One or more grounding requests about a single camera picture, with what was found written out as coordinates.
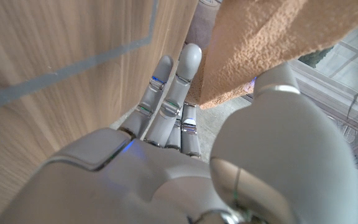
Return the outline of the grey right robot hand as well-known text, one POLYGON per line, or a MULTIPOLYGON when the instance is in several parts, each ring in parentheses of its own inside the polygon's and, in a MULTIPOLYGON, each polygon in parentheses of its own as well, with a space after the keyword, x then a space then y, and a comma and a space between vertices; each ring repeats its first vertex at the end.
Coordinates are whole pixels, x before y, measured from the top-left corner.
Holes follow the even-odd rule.
POLYGON ((46 160, 0 223, 358 223, 352 152, 287 63, 256 78, 200 160, 185 101, 200 62, 195 44, 178 65, 163 56, 122 125, 46 160))

